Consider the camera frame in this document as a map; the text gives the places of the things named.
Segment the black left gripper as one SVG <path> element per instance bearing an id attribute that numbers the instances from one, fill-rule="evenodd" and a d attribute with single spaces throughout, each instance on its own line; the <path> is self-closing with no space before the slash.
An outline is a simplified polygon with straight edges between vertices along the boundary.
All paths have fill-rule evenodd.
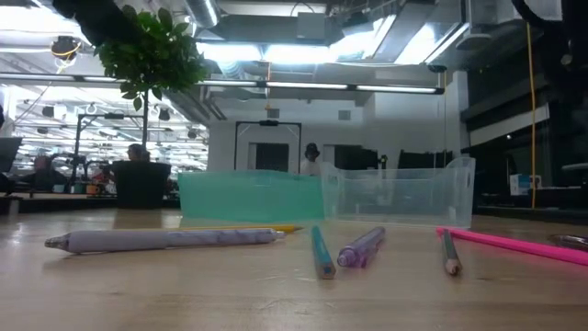
<path id="1" fill-rule="evenodd" d="M 86 38 L 94 46 L 114 40 L 133 43 L 138 29 L 113 0 L 53 0 L 56 12 L 75 18 Z"/>

